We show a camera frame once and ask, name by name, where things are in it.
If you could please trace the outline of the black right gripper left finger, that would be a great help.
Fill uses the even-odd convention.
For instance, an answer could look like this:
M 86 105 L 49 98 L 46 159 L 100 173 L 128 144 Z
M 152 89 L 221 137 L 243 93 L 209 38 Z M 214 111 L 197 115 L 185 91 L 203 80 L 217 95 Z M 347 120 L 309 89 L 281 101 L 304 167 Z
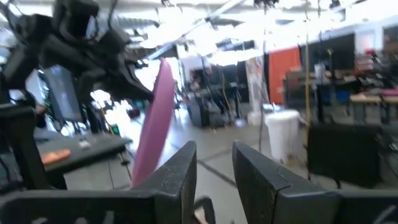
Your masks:
M 189 224 L 197 145 L 187 142 L 130 190 L 30 190 L 0 203 L 0 224 Z

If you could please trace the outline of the grey monitor screen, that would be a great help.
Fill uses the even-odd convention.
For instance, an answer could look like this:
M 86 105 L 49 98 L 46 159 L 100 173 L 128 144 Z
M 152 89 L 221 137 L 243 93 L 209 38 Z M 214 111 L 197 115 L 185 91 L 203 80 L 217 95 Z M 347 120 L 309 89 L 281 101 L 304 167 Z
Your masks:
M 57 117 L 62 120 L 82 122 L 83 117 L 71 72 L 56 65 L 45 69 L 44 74 L 51 96 L 54 98 Z

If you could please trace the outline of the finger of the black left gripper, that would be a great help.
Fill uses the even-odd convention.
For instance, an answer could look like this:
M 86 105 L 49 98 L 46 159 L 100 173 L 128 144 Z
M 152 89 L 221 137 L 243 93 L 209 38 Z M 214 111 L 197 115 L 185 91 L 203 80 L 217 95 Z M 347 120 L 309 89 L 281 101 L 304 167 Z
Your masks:
M 134 69 L 122 62 L 116 69 L 106 69 L 104 75 L 94 81 L 94 90 L 109 93 L 112 99 L 121 100 L 149 100 L 154 94 L 145 87 L 135 76 Z

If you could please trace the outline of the black cabinet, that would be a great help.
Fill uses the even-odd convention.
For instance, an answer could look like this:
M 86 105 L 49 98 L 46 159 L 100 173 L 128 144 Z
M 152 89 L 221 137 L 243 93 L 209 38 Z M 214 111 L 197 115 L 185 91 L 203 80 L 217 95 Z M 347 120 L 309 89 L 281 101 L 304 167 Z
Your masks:
M 308 132 L 307 167 L 322 175 L 361 187 L 381 181 L 379 126 L 358 124 L 314 124 Z

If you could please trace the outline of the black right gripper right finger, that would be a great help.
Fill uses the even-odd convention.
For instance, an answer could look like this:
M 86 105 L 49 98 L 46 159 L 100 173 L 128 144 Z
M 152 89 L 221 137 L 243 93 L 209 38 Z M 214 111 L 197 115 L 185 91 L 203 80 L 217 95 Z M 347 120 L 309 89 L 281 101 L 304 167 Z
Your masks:
M 241 141 L 232 158 L 248 224 L 398 224 L 396 190 L 326 190 Z

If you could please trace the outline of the printed banner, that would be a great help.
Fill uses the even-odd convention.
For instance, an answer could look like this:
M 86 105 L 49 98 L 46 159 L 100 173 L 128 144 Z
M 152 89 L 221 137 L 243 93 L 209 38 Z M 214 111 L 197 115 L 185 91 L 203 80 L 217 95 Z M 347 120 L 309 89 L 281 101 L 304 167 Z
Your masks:
M 267 85 L 264 77 L 264 57 L 257 56 L 246 60 L 249 102 L 252 112 L 260 113 L 263 104 L 269 103 Z

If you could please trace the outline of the orange panel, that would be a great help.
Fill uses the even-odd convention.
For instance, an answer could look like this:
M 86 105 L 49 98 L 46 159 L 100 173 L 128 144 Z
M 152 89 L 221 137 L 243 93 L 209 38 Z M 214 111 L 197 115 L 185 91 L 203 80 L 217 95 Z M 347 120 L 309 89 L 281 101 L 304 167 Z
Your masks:
M 299 46 L 273 51 L 269 54 L 269 90 L 270 101 L 275 104 L 283 103 L 283 79 L 292 68 L 301 68 Z

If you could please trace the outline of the flat orange object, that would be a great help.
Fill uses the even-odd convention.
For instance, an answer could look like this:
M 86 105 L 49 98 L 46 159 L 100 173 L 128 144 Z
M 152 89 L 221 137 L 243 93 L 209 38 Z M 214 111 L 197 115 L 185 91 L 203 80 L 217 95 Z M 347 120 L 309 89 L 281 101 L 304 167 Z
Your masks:
M 41 155 L 41 161 L 44 165 L 53 164 L 70 157 L 71 152 L 69 149 L 61 149 L 59 151 L 48 152 Z

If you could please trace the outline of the yellow pole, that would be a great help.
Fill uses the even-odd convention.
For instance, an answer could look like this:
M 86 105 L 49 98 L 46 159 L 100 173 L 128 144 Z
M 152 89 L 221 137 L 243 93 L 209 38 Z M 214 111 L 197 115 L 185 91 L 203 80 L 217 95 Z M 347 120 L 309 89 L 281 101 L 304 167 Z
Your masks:
M 311 107 L 310 107 L 310 67 L 309 67 L 309 47 L 308 47 L 309 33 L 306 33 L 306 44 L 305 44 L 305 113 L 306 113 L 306 137 L 305 147 L 308 146 L 309 129 L 311 123 Z

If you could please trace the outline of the black side table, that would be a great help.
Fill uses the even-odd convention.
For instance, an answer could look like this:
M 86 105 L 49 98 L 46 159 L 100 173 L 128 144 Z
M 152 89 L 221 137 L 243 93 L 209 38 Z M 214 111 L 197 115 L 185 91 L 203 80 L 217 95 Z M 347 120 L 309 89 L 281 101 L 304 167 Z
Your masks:
M 102 133 L 51 140 L 39 144 L 37 148 L 42 157 L 64 153 L 56 161 L 45 162 L 44 167 L 50 184 L 57 189 L 66 189 L 66 173 L 116 156 L 124 152 L 131 142 L 129 138 Z

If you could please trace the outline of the black equipment cart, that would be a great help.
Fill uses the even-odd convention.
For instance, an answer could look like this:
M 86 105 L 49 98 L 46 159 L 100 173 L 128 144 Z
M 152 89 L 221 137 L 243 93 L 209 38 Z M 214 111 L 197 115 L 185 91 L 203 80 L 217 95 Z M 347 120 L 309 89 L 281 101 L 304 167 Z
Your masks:
M 189 71 L 187 111 L 197 128 L 221 128 L 243 117 L 241 90 L 246 72 L 238 64 L 210 65 Z

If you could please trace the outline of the white bin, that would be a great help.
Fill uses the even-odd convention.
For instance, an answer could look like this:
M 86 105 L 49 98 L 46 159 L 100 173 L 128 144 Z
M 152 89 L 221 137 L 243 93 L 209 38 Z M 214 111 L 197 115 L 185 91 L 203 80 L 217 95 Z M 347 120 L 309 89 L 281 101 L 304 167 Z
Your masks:
M 286 163 L 300 152 L 300 113 L 283 110 L 268 114 L 265 118 L 271 145 L 271 155 L 277 161 Z

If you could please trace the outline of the dark purple plate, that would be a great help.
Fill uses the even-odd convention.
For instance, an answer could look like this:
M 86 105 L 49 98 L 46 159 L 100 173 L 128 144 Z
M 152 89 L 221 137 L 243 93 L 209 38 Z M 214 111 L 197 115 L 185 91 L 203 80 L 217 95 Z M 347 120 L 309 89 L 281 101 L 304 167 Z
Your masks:
M 169 63 L 162 58 L 154 84 L 154 97 L 146 111 L 134 159 L 133 187 L 148 178 L 158 165 L 174 110 L 174 86 L 172 69 Z

